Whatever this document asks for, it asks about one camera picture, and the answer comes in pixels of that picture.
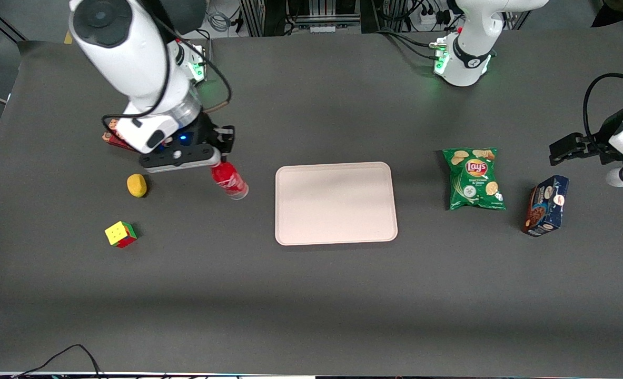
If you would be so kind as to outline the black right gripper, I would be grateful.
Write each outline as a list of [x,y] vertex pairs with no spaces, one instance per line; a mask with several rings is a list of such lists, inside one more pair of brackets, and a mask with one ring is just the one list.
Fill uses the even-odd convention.
[[181,156],[208,154],[205,145],[216,148],[222,156],[228,156],[236,140],[236,128],[233,125],[217,127],[210,116],[202,111],[189,125],[177,131],[178,150]]

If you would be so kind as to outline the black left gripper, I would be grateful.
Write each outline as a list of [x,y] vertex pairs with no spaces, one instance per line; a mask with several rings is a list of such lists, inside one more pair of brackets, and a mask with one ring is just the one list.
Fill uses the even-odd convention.
[[623,122],[623,108],[607,117],[600,129],[592,133],[588,110],[584,108],[584,134],[571,133],[549,145],[550,166],[557,166],[575,158],[590,158],[599,156],[602,165],[612,162],[622,162],[623,153],[610,144],[610,138],[621,127]]

